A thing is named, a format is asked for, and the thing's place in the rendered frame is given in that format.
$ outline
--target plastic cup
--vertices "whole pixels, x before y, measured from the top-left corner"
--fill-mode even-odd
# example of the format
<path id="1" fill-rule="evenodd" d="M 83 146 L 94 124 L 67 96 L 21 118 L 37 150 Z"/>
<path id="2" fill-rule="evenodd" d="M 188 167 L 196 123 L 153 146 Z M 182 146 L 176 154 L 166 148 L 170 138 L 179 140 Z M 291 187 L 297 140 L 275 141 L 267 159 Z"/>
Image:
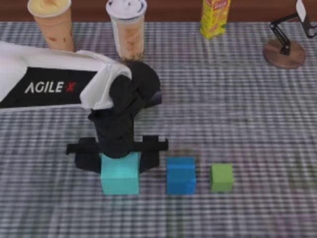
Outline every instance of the plastic cup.
<path id="1" fill-rule="evenodd" d="M 116 12 L 111 9 L 115 1 L 128 5 L 134 2 L 141 3 L 141 8 L 136 12 Z M 120 61 L 141 61 L 144 55 L 144 15 L 147 9 L 145 0 L 109 0 L 106 11 L 111 17 L 113 36 L 116 51 Z"/>
<path id="2" fill-rule="evenodd" d="M 32 1 L 45 2 L 47 0 L 29 0 L 28 10 L 37 22 L 48 47 L 52 50 L 74 52 L 71 0 L 67 0 L 67 4 L 54 14 L 49 10 L 48 13 L 36 12 L 31 7 Z"/>

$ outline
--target juice box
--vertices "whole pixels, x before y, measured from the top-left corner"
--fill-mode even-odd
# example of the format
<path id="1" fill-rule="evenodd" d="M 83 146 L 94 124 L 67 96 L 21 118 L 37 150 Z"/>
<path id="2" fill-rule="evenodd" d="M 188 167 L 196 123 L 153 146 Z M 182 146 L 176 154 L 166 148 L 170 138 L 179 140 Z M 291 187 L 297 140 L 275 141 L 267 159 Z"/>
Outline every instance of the juice box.
<path id="1" fill-rule="evenodd" d="M 207 39 L 223 34 L 231 0 L 203 0 L 200 33 Z"/>

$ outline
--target cup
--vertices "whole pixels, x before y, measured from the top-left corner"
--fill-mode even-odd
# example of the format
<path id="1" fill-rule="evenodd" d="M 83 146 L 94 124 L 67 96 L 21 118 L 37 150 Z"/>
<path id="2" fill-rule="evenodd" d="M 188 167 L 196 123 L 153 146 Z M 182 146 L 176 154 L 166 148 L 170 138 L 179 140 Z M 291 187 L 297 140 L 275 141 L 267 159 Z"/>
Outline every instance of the cup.
<path id="1" fill-rule="evenodd" d="M 74 52 L 71 0 L 29 0 L 28 10 L 52 50 Z"/>
<path id="2" fill-rule="evenodd" d="M 145 0 L 109 0 L 106 4 L 121 62 L 143 59 L 146 9 Z"/>

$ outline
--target table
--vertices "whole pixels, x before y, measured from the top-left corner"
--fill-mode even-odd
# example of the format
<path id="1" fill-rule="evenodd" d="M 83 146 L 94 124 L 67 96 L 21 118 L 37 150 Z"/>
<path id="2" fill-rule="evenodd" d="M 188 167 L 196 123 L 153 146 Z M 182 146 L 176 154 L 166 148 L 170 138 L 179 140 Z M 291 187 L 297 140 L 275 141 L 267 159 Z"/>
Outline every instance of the table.
<path id="1" fill-rule="evenodd" d="M 265 62 L 268 23 L 229 23 L 212 40 L 196 22 L 146 24 L 163 104 L 138 115 L 136 139 L 159 134 L 170 150 L 142 174 L 139 196 L 104 196 L 100 178 L 65 155 L 94 136 L 88 111 L 0 113 L 0 237 L 316 237 L 317 43 L 299 23 L 283 29 L 307 51 L 302 68 Z M 117 60 L 109 23 L 74 23 L 74 36 L 77 49 Z M 31 22 L 0 23 L 0 39 L 45 47 Z M 165 194 L 167 156 L 195 157 L 195 195 Z M 218 162 L 233 165 L 231 193 L 209 191 Z"/>

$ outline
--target red letter x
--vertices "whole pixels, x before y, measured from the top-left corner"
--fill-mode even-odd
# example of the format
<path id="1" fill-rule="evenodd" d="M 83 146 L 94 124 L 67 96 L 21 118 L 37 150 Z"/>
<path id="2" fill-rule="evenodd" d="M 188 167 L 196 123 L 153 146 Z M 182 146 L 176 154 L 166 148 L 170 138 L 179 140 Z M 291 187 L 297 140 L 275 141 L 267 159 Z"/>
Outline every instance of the red letter x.
<path id="1" fill-rule="evenodd" d="M 68 86 L 66 88 L 66 92 L 73 92 L 74 91 L 74 87 L 75 87 L 76 83 L 68 83 Z"/>

